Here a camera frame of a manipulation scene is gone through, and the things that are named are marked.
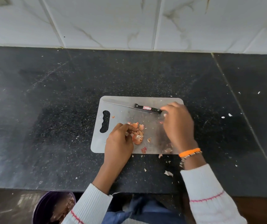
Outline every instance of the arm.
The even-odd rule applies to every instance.
[[[194,122],[184,105],[173,102],[161,107],[164,114],[164,129],[179,153],[198,147],[194,139]],[[184,179],[190,206],[197,224],[226,223],[246,224],[232,198],[224,191],[202,154],[187,158]]]
[[[118,123],[110,133],[103,165],[62,224],[101,224],[113,198],[107,194],[134,149],[131,136],[125,136],[128,130],[136,131],[128,124]]]

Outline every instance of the knife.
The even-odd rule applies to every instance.
[[[138,110],[142,110],[142,111],[153,112],[153,113],[157,113],[157,114],[161,114],[162,113],[161,109],[148,107],[148,106],[143,106],[143,105],[138,105],[136,103],[132,104],[132,103],[129,103],[129,102],[126,102],[126,101],[117,101],[117,100],[113,100],[113,99],[105,99],[103,101],[106,102],[106,103],[109,103],[109,104],[121,105],[121,106],[134,108],[134,109],[138,109]]]

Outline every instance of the cutting board handle hole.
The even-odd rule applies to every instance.
[[[105,133],[109,129],[109,122],[110,122],[111,114],[107,110],[103,111],[102,113],[103,113],[103,122],[102,122],[102,127],[100,129],[100,132]]]

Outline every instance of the blue jeans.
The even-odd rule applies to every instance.
[[[165,208],[160,202],[148,196],[133,196],[129,211],[108,211],[102,224],[121,224],[126,219],[135,219],[149,224],[185,224],[183,217]]]

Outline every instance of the sticker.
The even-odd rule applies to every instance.
[[[151,110],[151,107],[143,106],[143,109],[145,109],[145,110]]]

